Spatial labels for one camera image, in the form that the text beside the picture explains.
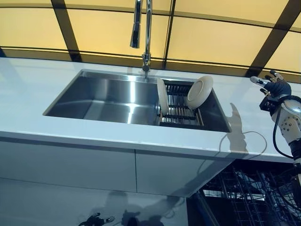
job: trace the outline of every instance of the white plate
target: white plate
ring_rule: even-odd
[[[210,76],[199,78],[190,88],[186,104],[190,109],[200,107],[208,98],[213,87],[213,79]]]
[[[159,95],[159,102],[161,106],[162,115],[165,116],[168,112],[168,99],[165,84],[162,79],[157,79],[157,88]]]

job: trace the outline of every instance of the kitchen sink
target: kitchen sink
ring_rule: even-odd
[[[44,115],[158,125],[158,112],[156,79],[81,70]]]

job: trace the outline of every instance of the black cable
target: black cable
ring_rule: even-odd
[[[281,154],[281,155],[283,155],[283,156],[285,156],[285,157],[287,157],[287,158],[293,159],[292,156],[289,156],[289,155],[284,154],[283,152],[281,152],[281,151],[278,149],[277,144],[276,144],[276,131],[277,131],[278,123],[279,123],[280,113],[281,113],[281,108],[279,109],[279,111],[278,111],[278,113],[277,113],[277,118],[276,118],[274,130],[273,130],[273,144],[274,144],[274,147],[275,147],[276,151],[277,151],[279,154]]]

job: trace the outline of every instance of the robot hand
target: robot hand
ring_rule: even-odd
[[[281,74],[275,71],[270,71],[270,73],[273,75],[273,77],[269,75],[265,76],[265,78],[269,79],[270,81],[255,76],[252,76],[250,80],[253,83],[264,87],[264,89],[261,89],[261,92],[267,96],[271,95],[272,98],[280,99],[284,96],[291,95],[291,86],[284,80]]]
[[[250,80],[258,84],[264,89],[261,91],[265,94],[265,98],[260,104],[260,108],[270,112],[272,120],[275,122],[273,131],[273,143],[276,150],[288,157],[294,158],[301,163],[301,98],[291,96],[291,86],[284,78],[275,71],[270,71],[272,76],[266,76],[268,80],[263,80],[258,77],[251,77]],[[289,144],[292,157],[283,154],[277,148],[275,134],[277,126],[280,127],[282,136]]]

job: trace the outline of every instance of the yellow window panel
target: yellow window panel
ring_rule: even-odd
[[[251,65],[271,29],[175,17],[168,58]]]
[[[301,72],[301,33],[288,32],[265,67]]]
[[[288,0],[177,0],[175,15],[186,12],[274,24],[287,3]]]
[[[0,7],[52,7],[51,0],[0,0]]]
[[[301,13],[293,23],[292,27],[301,28]]]
[[[153,0],[153,10],[170,10],[171,0]],[[131,8],[134,11],[135,0],[65,0],[67,7],[79,7],[79,8],[99,8],[106,10],[114,10],[118,8]],[[143,1],[143,9],[146,9],[146,0]]]
[[[0,8],[0,46],[67,49],[51,8]]]
[[[80,51],[141,56],[145,49],[146,15],[142,15],[140,48],[130,47],[134,14],[96,10],[69,9],[68,14]],[[150,51],[163,57],[167,33],[167,16],[152,17]]]

